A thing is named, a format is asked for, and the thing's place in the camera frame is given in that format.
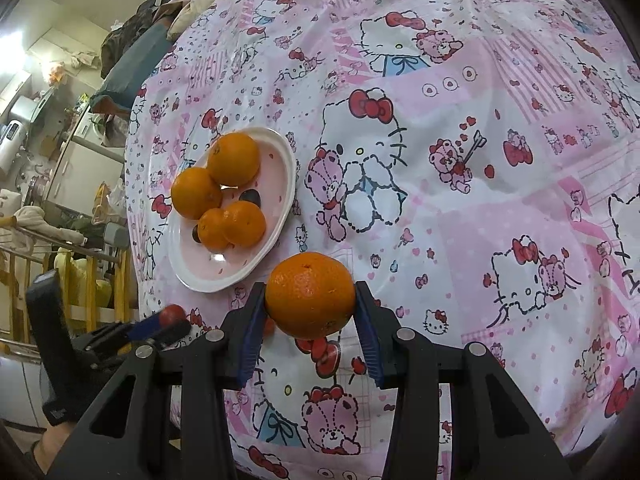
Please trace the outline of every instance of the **mandarin orange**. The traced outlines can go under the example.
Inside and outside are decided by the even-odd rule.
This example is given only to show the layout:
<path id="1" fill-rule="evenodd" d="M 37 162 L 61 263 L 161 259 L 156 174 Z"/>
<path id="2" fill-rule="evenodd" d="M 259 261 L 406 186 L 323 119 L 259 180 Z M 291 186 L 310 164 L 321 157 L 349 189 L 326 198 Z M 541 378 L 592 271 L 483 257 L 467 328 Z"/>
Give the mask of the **mandarin orange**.
<path id="1" fill-rule="evenodd" d="M 253 202 L 238 200 L 225 208 L 222 234 L 229 243 L 239 247 L 252 247 L 260 241 L 266 229 L 264 214 Z"/>
<path id="2" fill-rule="evenodd" d="M 300 253 L 279 263 L 267 281 L 265 306 L 290 336 L 313 340 L 344 327 L 356 292 L 347 268 L 320 253 Z"/>
<path id="3" fill-rule="evenodd" d="M 174 209 L 189 220 L 199 220 L 205 211 L 222 204 L 222 191 L 206 168 L 187 168 L 171 186 Z"/>
<path id="4" fill-rule="evenodd" d="M 207 155 L 207 170 L 221 186 L 244 186 L 260 170 L 258 143 L 242 132 L 220 137 Z"/>
<path id="5" fill-rule="evenodd" d="M 220 208 L 209 209 L 198 220 L 198 238 L 209 251 L 221 253 L 229 245 L 222 234 L 224 212 Z"/>

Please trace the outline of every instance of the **white cabinet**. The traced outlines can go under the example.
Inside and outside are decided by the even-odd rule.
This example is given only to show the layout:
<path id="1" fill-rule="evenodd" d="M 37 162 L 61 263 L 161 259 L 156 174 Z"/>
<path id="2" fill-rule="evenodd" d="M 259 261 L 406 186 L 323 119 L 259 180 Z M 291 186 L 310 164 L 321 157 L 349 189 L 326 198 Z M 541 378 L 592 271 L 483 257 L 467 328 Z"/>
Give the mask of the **white cabinet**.
<path id="1" fill-rule="evenodd" d="M 118 183 L 123 164 L 107 156 L 73 142 L 73 136 L 97 144 L 91 124 L 91 114 L 86 112 L 73 134 L 62 147 L 58 163 L 45 192 L 45 200 L 57 206 L 91 216 L 95 194 L 105 182 L 111 189 Z M 121 155 L 123 148 L 109 149 Z"/>

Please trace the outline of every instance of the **white plate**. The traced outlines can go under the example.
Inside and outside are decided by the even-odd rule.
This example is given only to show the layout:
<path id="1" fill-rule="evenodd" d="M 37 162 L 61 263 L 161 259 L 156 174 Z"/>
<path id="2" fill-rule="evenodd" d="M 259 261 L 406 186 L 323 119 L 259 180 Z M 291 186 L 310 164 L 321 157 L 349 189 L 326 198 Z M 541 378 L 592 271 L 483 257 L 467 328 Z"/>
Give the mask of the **white plate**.
<path id="1" fill-rule="evenodd" d="M 197 292 L 217 292 L 244 280 L 275 245 L 296 191 L 296 159 L 287 139 L 269 128 L 243 128 L 260 146 L 260 171 L 254 181 L 240 188 L 223 189 L 222 207 L 237 200 L 245 189 L 257 189 L 267 229 L 262 240 L 250 249 L 227 248 L 210 253 L 191 235 L 197 222 L 169 214 L 169 261 L 178 279 Z M 207 153 L 196 166 L 205 166 Z"/>

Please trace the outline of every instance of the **metal screw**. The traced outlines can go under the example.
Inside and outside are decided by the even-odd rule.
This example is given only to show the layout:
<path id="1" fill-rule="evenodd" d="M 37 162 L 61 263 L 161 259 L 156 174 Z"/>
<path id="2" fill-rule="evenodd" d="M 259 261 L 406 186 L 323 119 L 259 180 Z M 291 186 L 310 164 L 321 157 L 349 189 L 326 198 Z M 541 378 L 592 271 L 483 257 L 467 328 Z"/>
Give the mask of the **metal screw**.
<path id="1" fill-rule="evenodd" d="M 140 359 L 146 359 L 154 352 L 154 349 L 149 345 L 142 345 L 136 348 L 136 357 Z"/>
<path id="2" fill-rule="evenodd" d="M 222 330 L 220 330 L 218 328 L 214 328 L 213 330 L 209 330 L 205 334 L 205 337 L 207 338 L 207 341 L 211 341 L 212 343 L 215 343 L 216 341 L 222 340 L 222 338 L 224 336 L 225 336 L 225 333 L 222 332 Z"/>
<path id="3" fill-rule="evenodd" d="M 402 341 L 411 341 L 415 337 L 415 332 L 410 328 L 402 327 L 398 329 L 396 336 Z"/>
<path id="4" fill-rule="evenodd" d="M 486 346 L 484 346 L 482 343 L 474 341 L 469 345 L 469 351 L 473 355 L 480 357 L 481 355 L 486 354 Z"/>

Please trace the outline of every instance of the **blanket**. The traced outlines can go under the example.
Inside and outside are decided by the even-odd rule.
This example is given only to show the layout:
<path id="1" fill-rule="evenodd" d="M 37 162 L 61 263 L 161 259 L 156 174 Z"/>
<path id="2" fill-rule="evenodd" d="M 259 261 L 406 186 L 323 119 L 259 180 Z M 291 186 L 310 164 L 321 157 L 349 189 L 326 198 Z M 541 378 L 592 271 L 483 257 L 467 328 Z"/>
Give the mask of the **blanket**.
<path id="1" fill-rule="evenodd" d="M 183 306 L 188 344 L 284 258 L 319 251 L 402 325 L 484 343 L 578 451 L 638 377 L 639 121 L 640 71 L 597 0 L 216 0 L 131 116 L 140 309 Z M 296 199 L 247 279 L 192 292 L 168 260 L 171 183 L 249 125 L 289 141 Z M 276 330 L 225 399 L 236 461 L 260 478 L 382 474 L 396 393 L 367 376 L 352 322 L 313 343 Z"/>

